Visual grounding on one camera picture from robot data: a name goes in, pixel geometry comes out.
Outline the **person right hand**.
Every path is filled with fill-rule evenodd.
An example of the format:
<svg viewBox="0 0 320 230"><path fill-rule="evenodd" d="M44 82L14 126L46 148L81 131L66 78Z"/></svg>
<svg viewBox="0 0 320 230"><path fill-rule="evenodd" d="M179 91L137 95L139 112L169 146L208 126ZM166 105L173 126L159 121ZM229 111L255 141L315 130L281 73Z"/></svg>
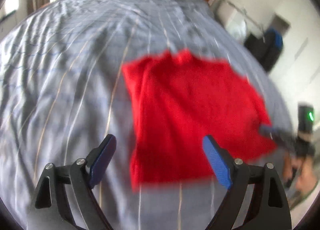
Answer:
<svg viewBox="0 0 320 230"><path fill-rule="evenodd" d="M283 179L285 181L293 178L293 168L298 170L296 190L302 195L309 194L318 182L317 176L313 171L313 158L311 156L302 158L285 154L283 168Z"/></svg>

